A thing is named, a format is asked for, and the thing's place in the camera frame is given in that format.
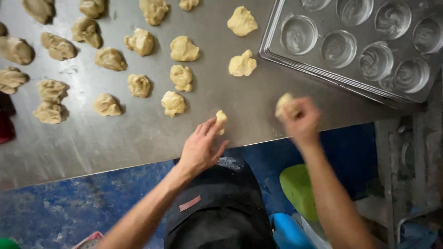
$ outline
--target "forearm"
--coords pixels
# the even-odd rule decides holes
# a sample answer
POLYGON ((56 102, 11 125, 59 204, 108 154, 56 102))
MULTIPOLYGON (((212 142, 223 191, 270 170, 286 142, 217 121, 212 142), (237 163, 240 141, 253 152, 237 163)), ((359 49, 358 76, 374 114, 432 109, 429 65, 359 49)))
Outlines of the forearm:
POLYGON ((327 161, 321 145, 304 148, 302 155, 309 171, 317 214, 332 246, 373 249, 371 235, 327 161))
POLYGON ((192 176, 179 165, 141 199, 105 236, 99 249, 138 249, 156 230, 165 211, 171 206, 192 176))

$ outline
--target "metal work surface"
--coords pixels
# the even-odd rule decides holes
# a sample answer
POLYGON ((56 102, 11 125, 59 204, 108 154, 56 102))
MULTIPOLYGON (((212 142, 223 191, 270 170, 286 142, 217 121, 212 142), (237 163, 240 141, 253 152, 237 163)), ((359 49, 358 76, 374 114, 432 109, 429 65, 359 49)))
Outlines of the metal work surface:
MULTIPOLYGON (((36 58, 19 68, 30 75, 30 82, 12 95, 17 114, 12 117, 17 138, 0 145, 0 189, 116 170, 180 156, 183 143, 195 127, 214 117, 222 109, 228 116, 226 134, 230 147, 244 146, 285 137, 274 117, 275 104, 285 92, 312 96, 323 112, 321 129, 333 129, 394 117, 400 113, 345 90, 329 86, 313 76, 268 62, 257 53, 274 1, 229 0, 202 1, 185 12, 178 1, 170 1, 171 10, 163 22, 151 27, 144 20, 138 1, 111 0, 108 17, 98 19, 103 47, 123 52, 128 69, 114 72, 94 65, 97 51, 85 43, 74 43, 78 56, 55 61, 39 42, 48 31, 72 39, 70 28, 83 16, 78 1, 57 0, 53 24, 41 25, 28 16, 20 1, 0 2, 0 21, 11 36, 26 39, 35 49, 36 58), (244 5, 258 22, 259 29, 246 37, 236 36, 226 25, 234 9, 244 5), (152 55, 140 57, 126 49, 125 35, 136 27, 150 31, 155 39, 152 55), (180 63, 194 72, 194 90, 180 92, 188 105, 184 114, 171 119, 160 104, 165 92, 175 90, 169 79, 172 65, 169 44, 179 35, 189 36, 201 49, 195 62, 180 63), (234 77, 228 64, 235 55, 251 49, 257 68, 248 77, 234 77), (129 74, 145 74, 153 84, 149 98, 131 96, 129 74), (32 116, 41 103, 35 84, 55 79, 70 86, 62 105, 69 111, 66 121, 42 124, 32 116), (101 117, 92 109, 100 93, 119 99, 123 115, 101 117)), ((0 67, 13 63, 0 58, 0 67)))
POLYGON ((312 12, 299 1, 277 0, 265 49, 319 75, 402 102, 422 103, 442 62, 441 7, 432 0, 332 0, 312 12), (349 13, 340 15, 340 6, 349 13), (347 26, 343 20, 349 17, 361 23, 347 26), (428 27, 430 20, 435 27, 428 27), (425 41, 435 42, 432 49, 419 46, 425 41), (339 56, 342 50, 348 56, 339 56), (407 71, 413 61, 423 67, 407 71))

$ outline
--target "round mold cavity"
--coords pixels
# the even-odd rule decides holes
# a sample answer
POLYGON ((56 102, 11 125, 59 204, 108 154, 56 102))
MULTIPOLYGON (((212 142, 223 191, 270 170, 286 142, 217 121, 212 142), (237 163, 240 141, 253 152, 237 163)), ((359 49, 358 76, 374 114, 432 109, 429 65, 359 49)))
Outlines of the round mold cavity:
POLYGON ((439 19, 426 17, 414 29, 412 40, 415 48, 426 54, 438 52, 443 47, 443 28, 439 19))
POLYGON ((281 45, 293 55, 304 55, 317 43, 319 32, 314 21, 307 16, 291 16, 283 23, 281 45))
POLYGON ((299 0, 300 6, 310 12, 324 9, 331 0, 299 0))
POLYGON ((376 42, 365 47, 358 62, 363 77, 369 81, 385 78, 393 66, 394 55, 385 42, 376 42))
POLYGON ((374 8, 373 0, 337 0, 335 12, 346 26, 357 26, 365 22, 374 8))
POLYGON ((416 93, 426 85, 429 74, 429 66, 424 60, 408 59, 400 63, 395 71, 395 85, 405 93, 416 93))
POLYGON ((331 68, 343 68, 354 60, 357 40, 345 30, 334 31, 323 40, 321 53, 323 61, 331 68))
POLYGON ((395 40, 408 31, 412 13, 407 4, 389 1, 382 5, 375 17, 375 30, 384 39, 395 40))

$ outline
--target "tan dough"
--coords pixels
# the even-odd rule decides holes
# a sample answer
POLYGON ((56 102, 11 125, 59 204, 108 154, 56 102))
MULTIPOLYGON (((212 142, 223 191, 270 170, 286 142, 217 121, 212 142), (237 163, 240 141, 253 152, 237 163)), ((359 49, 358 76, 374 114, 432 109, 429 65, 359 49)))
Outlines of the tan dough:
POLYGON ((193 62, 200 57, 200 48, 187 36, 179 36, 171 42, 171 58, 178 62, 193 62))
POLYGON ((165 108, 165 114, 170 117, 175 117, 177 113, 184 113, 186 110, 183 97, 171 91, 167 91, 163 96, 162 106, 165 108))
MULTIPOLYGON (((222 110, 218 111, 216 116, 217 116, 217 121, 215 122, 216 124, 228 121, 228 117, 226 116, 226 114, 222 110)), ((224 133, 225 133, 225 128, 221 129, 218 132, 218 135, 220 136, 220 135, 223 135, 224 133)))
POLYGON ((126 62, 124 62, 122 59, 120 53, 115 48, 111 47, 97 51, 97 53, 95 53, 94 63, 98 66, 102 66, 114 71, 126 70, 128 67, 126 62))
POLYGON ((0 37, 0 54, 5 59, 20 65, 27 65, 34 59, 34 50, 23 39, 0 37))
POLYGON ((146 22, 151 26, 159 25, 169 11, 165 0, 139 0, 139 7, 143 11, 146 22))
POLYGON ((97 33, 97 22, 89 17, 79 17, 71 28, 72 39, 76 42, 85 41, 95 48, 100 48, 102 39, 97 33))
POLYGON ((6 36, 7 34, 8 34, 8 29, 2 22, 0 22, 0 36, 6 36))
POLYGON ((169 78, 175 84, 177 91, 192 91, 192 70, 187 66, 174 65, 169 78))
POLYGON ((128 76, 129 90, 135 97, 146 98, 151 88, 151 83, 148 78, 142 74, 131 74, 128 76))
POLYGON ((228 28, 238 36, 245 36, 258 29, 257 22, 244 6, 237 7, 232 17, 228 20, 228 28))
POLYGON ((57 104, 43 102, 32 114, 38 118, 40 122, 54 125, 62 121, 61 110, 62 107, 57 104))
POLYGON ((56 80, 43 80, 37 83, 37 89, 44 102, 60 104, 60 95, 65 90, 65 84, 56 80))
POLYGON ((89 18, 99 18, 105 11, 105 0, 80 0, 78 9, 89 18))
POLYGON ((0 70, 0 92, 13 94, 16 88, 27 81, 26 74, 21 73, 20 69, 9 66, 5 70, 0 70))
POLYGON ((37 22, 46 24, 54 15, 54 0, 22 0, 23 8, 37 22))
POLYGON ((241 56, 234 56, 229 63, 229 73, 234 76, 249 76, 257 67, 257 61, 251 59, 252 51, 246 50, 241 56))
POLYGON ((43 32, 40 36, 40 42, 49 51, 49 56, 55 60, 62 61, 65 58, 71 59, 75 57, 74 46, 65 38, 43 32))
POLYGON ((194 6, 199 4, 200 0, 181 0, 179 6, 182 8, 182 10, 190 11, 194 6))
POLYGON ((107 93, 101 93, 94 101, 94 111, 100 116, 116 116, 120 115, 120 107, 117 105, 114 97, 107 93))
MULTIPOLYGON (((293 100, 294 100, 294 97, 290 93, 285 93, 278 100, 277 105, 276 105, 276 117, 279 120, 281 120, 282 115, 284 113, 283 106, 287 105, 288 103, 290 103, 293 100)), ((294 118, 300 113, 300 110, 296 106, 293 106, 293 105, 288 105, 288 111, 290 112, 291 116, 294 118)))
POLYGON ((134 50, 139 55, 145 56, 152 52, 154 38, 148 31, 137 28, 133 37, 129 35, 124 37, 124 44, 129 50, 134 50))

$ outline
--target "dough piece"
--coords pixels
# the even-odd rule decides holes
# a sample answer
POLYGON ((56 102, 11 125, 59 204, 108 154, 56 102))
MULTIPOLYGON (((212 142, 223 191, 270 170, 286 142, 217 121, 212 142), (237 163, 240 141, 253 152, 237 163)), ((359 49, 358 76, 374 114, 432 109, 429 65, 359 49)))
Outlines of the dough piece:
POLYGON ((111 47, 97 51, 97 53, 95 53, 94 63, 98 66, 102 66, 114 71, 126 70, 128 67, 126 62, 124 62, 122 59, 120 53, 115 48, 111 47))
POLYGON ((87 44, 100 48, 102 39, 97 33, 97 22, 89 17, 79 17, 71 28, 72 39, 76 42, 85 41, 87 44))
POLYGON ((165 108, 165 114, 171 118, 177 113, 184 113, 186 110, 185 100, 176 92, 167 91, 162 99, 162 106, 165 108))
POLYGON ((171 74, 169 75, 172 82, 176 85, 177 91, 192 91, 192 70, 187 66, 174 65, 171 68, 171 74))
MULTIPOLYGON (((277 102, 276 106, 276 117, 281 120, 283 116, 283 106, 287 105, 291 101, 294 100, 294 97, 290 93, 285 93, 277 102)), ((288 105, 288 111, 290 112, 291 116, 293 118, 297 117, 297 115, 300 113, 300 110, 293 105, 288 105)))
POLYGON ((40 36, 40 42, 49 51, 49 56, 55 60, 62 61, 65 58, 71 59, 75 57, 74 46, 65 38, 43 32, 40 36))
POLYGON ((171 58, 178 62, 193 62, 200 57, 200 48, 187 36, 179 36, 171 42, 171 58))
POLYGON ((129 90, 135 97, 146 98, 151 88, 148 78, 142 74, 131 74, 128 76, 129 90))
POLYGON ((94 111, 96 111, 100 116, 116 116, 120 115, 120 107, 117 105, 114 97, 107 93, 101 93, 98 98, 94 101, 93 105, 94 111))
POLYGON ((252 52, 248 49, 241 56, 234 56, 229 63, 229 73, 234 76, 249 76, 257 67, 257 61, 251 59, 252 52))
POLYGON ((20 72, 20 69, 9 66, 5 70, 0 70, 0 92, 13 94, 16 88, 27 82, 27 75, 20 72))
POLYGON ((99 18, 105 11, 105 0, 80 0, 78 9, 89 18, 99 18))
POLYGON ((54 125, 62 121, 61 110, 62 107, 57 104, 43 102, 32 114, 40 119, 40 122, 54 125))
POLYGON ((231 19, 228 20, 228 28, 232 29, 236 35, 241 37, 258 29, 258 24, 251 15, 251 12, 244 6, 240 6, 235 9, 231 19))
POLYGON ((0 22, 0 36, 6 36, 7 34, 8 34, 8 29, 2 22, 0 22))
POLYGON ((194 6, 197 6, 200 4, 200 0, 182 0, 179 3, 180 8, 182 10, 190 11, 194 6))
POLYGON ((34 50, 23 39, 0 37, 0 54, 5 59, 20 65, 27 65, 34 59, 34 50))
MULTIPOLYGON (((226 121, 228 121, 228 117, 226 116, 226 114, 225 114, 222 110, 218 111, 217 114, 216 114, 216 116, 217 116, 217 121, 215 122, 216 124, 219 124, 219 123, 221 123, 221 122, 226 122, 226 121)), ((225 128, 221 129, 221 130, 218 132, 218 135, 221 136, 221 135, 223 135, 224 133, 225 133, 225 128)))
POLYGON ((22 0, 23 8, 37 22, 46 24, 54 15, 54 0, 22 0))
POLYGON ((148 31, 137 28, 133 37, 129 35, 124 37, 124 44, 129 50, 134 50, 139 55, 145 56, 152 52, 154 38, 148 31))
POLYGON ((60 104, 60 95, 65 90, 65 84, 56 80, 43 80, 37 83, 37 89, 44 102, 60 104))
POLYGON ((139 0, 139 7, 143 11, 146 22, 151 26, 159 25, 169 11, 165 0, 139 0))

